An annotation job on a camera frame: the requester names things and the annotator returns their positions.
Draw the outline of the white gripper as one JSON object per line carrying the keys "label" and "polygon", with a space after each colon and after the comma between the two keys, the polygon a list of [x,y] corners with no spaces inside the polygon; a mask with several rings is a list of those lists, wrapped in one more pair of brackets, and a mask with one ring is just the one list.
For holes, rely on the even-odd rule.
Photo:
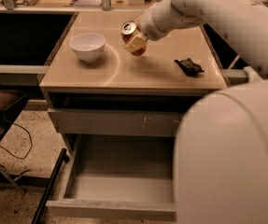
{"label": "white gripper", "polygon": [[139,23],[143,35],[124,35],[124,48],[133,55],[142,55],[146,51],[148,39],[157,41],[173,30],[171,2],[162,0],[152,5],[135,22]]}

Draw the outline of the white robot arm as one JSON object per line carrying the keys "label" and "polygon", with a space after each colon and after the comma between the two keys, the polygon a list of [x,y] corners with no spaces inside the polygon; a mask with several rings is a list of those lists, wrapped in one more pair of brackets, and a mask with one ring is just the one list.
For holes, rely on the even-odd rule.
{"label": "white robot arm", "polygon": [[173,172],[177,224],[268,224],[268,7],[249,0],[162,0],[139,18],[134,51],[174,29],[209,24],[253,69],[183,116]]}

